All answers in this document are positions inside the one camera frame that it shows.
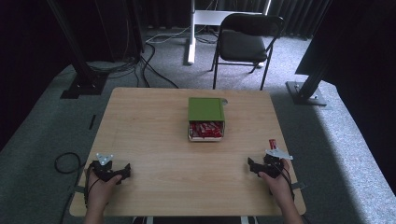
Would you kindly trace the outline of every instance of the red packaging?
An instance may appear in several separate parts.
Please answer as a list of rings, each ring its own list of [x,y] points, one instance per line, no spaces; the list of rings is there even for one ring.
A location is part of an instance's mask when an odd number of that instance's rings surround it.
[[[276,149],[276,140],[275,139],[270,139],[270,147],[271,149]]]

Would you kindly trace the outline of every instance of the gray carpet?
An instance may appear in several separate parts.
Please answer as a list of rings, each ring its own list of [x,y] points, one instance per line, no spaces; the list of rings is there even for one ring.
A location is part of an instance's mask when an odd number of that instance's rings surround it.
[[[200,37],[214,40],[211,35]],[[186,38],[152,43],[155,54],[149,64],[180,88],[211,89],[213,74],[208,70],[215,46],[197,42],[195,64],[187,65],[188,43]],[[278,39],[264,85],[294,157],[297,177],[308,185],[303,189],[306,216],[311,223],[395,223],[395,196],[336,88],[320,83],[319,90],[328,102],[324,107],[295,105],[290,98],[285,82],[306,80],[306,76],[294,72],[308,45],[309,40]],[[151,52],[146,46],[143,57],[147,60]],[[102,68],[120,64],[91,63]],[[75,152],[85,162],[111,91],[121,86],[144,88],[141,68],[139,64],[135,72],[111,74],[101,95],[82,95],[75,100],[60,99],[76,75],[72,66],[53,79],[0,153],[0,223],[82,222],[81,217],[70,216],[67,209],[63,217],[79,173],[58,173],[55,159],[65,152]],[[250,75],[249,69],[223,65],[218,89],[258,90],[263,69]],[[145,77],[151,88],[174,88],[149,68]],[[59,160],[64,170],[77,166],[73,156]],[[282,223],[282,218],[259,217],[259,221]],[[107,217],[106,223],[132,223],[132,218]]]

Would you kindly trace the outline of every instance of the wooden table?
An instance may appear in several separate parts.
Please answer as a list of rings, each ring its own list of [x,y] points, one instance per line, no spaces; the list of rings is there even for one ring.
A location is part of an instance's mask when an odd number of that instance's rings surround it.
[[[225,98],[225,134],[219,142],[188,140],[189,97]],[[113,168],[132,165],[116,186],[106,216],[272,216],[280,211],[247,159],[262,163],[268,140],[287,151],[265,91],[116,88],[108,102],[87,166],[96,153],[113,154]],[[296,176],[290,167],[292,182]],[[79,181],[84,186],[85,175]],[[302,194],[295,190],[300,214]],[[83,194],[70,206],[86,212]]]

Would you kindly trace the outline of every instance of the snack box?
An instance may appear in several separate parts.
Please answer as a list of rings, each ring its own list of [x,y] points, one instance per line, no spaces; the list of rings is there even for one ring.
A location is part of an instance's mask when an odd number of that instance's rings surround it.
[[[191,141],[220,141],[225,118],[222,98],[189,98],[188,137]]]

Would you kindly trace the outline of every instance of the finger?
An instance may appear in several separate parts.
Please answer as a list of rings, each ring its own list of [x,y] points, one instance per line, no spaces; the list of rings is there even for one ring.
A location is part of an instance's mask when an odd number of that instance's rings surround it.
[[[280,159],[281,161],[282,161],[282,163],[283,163],[283,168],[285,169],[285,170],[289,170],[289,163],[288,163],[288,161],[286,161],[285,159]]]
[[[116,185],[121,179],[122,175],[116,175],[109,179],[107,183],[109,183],[109,185]]]
[[[90,173],[92,171],[92,167],[88,167],[88,169],[84,169],[84,175],[87,175],[88,173]]]
[[[269,176],[268,174],[266,174],[265,172],[259,172],[259,176],[265,180],[265,182],[268,182],[267,180],[269,180],[269,178],[271,178],[271,176]]]
[[[97,178],[99,178],[99,177],[96,175],[96,173],[93,171],[93,169],[90,169],[90,170],[87,171],[87,172],[90,172],[90,179],[97,179]]]

